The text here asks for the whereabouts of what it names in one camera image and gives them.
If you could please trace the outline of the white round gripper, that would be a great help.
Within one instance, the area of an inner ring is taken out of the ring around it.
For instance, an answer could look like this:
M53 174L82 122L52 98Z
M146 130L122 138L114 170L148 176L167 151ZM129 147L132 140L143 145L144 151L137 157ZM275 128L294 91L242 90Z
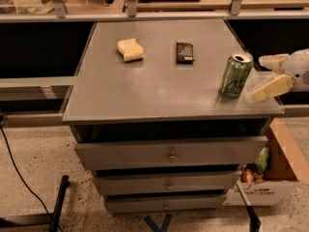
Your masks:
M261 102L278 97L288 93L293 87L294 92L309 91L309 49L298 50L291 55L264 55L259 58L259 63L274 72L284 70L285 74L277 75L253 89L251 101Z

